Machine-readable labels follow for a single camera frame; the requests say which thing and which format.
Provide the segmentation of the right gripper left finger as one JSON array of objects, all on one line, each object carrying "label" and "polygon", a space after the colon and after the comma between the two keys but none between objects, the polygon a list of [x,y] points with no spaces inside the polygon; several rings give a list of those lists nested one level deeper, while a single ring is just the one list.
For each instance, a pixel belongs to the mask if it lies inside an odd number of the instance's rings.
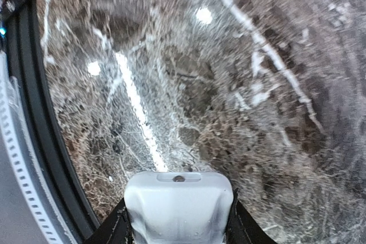
[{"label": "right gripper left finger", "polygon": [[124,199],[121,199],[101,226],[84,244],[132,244],[132,227]]}]

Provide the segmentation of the white remote control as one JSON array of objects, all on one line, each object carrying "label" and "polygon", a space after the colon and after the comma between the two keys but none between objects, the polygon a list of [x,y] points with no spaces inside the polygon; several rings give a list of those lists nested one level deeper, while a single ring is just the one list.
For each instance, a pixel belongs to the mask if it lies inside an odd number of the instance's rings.
[{"label": "white remote control", "polygon": [[141,172],[124,192],[135,243],[223,243],[233,190],[217,172]]}]

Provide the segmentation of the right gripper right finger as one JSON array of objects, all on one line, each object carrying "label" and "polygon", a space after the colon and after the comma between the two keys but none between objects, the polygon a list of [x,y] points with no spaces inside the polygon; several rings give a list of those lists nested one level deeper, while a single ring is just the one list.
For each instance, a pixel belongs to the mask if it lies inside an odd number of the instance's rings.
[{"label": "right gripper right finger", "polygon": [[238,200],[238,189],[233,191],[225,237],[228,244],[277,244]]}]

